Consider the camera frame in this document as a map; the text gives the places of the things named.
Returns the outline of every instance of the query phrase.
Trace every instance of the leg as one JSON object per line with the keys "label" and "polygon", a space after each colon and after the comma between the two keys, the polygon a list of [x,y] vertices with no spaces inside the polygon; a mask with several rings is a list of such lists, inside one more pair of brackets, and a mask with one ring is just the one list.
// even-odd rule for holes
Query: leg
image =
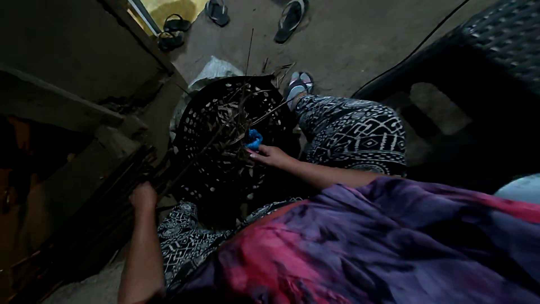
{"label": "leg", "polygon": [[311,141],[309,162],[405,175],[405,131],[391,108],[373,101],[305,94],[292,105]]}
{"label": "leg", "polygon": [[200,228],[195,204],[180,201],[158,227],[167,290],[182,284],[232,233]]}

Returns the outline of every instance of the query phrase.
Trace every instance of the hand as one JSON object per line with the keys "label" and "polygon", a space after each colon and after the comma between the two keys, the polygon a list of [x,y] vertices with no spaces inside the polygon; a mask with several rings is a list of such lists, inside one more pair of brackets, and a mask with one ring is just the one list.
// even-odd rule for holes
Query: hand
{"label": "hand", "polygon": [[248,152],[251,153],[250,157],[254,158],[255,160],[282,170],[287,170],[298,162],[297,159],[290,157],[278,147],[270,147],[262,144],[259,146],[260,154],[257,154],[251,150],[248,150]]}
{"label": "hand", "polygon": [[158,203],[158,194],[150,184],[139,184],[130,195],[130,202],[135,207],[135,212],[154,212]]}

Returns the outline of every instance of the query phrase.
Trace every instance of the blue plastic bag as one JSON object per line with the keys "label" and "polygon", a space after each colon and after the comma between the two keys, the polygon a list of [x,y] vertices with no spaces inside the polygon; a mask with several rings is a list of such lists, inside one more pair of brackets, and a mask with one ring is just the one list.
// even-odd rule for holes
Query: blue plastic bag
{"label": "blue plastic bag", "polygon": [[249,137],[248,140],[251,142],[246,145],[246,148],[258,151],[259,145],[261,145],[262,142],[262,135],[255,129],[249,130]]}

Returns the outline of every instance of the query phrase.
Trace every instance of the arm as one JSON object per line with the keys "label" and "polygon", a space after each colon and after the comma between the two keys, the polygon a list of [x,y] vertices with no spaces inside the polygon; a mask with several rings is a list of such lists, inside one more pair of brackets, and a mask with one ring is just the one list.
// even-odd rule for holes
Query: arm
{"label": "arm", "polygon": [[285,170],[311,184],[316,189],[326,189],[333,184],[341,183],[349,187],[362,187],[371,183],[383,174],[352,169],[340,169],[301,162],[290,157],[278,147],[259,146],[257,154],[249,150],[251,157],[266,165]]}
{"label": "arm", "polygon": [[122,272],[118,303],[144,303],[165,294],[163,257],[154,212],[158,195],[149,182],[137,186],[130,196],[135,207],[135,227]]}

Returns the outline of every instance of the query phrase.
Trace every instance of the foot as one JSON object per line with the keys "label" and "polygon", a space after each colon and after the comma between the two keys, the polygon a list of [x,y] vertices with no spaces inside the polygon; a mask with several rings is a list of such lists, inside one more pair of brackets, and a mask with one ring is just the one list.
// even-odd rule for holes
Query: foot
{"label": "foot", "polygon": [[294,110],[298,100],[301,97],[313,92],[313,79],[305,72],[294,72],[289,82],[289,87],[285,89],[284,96],[287,100],[287,105],[291,111]]}

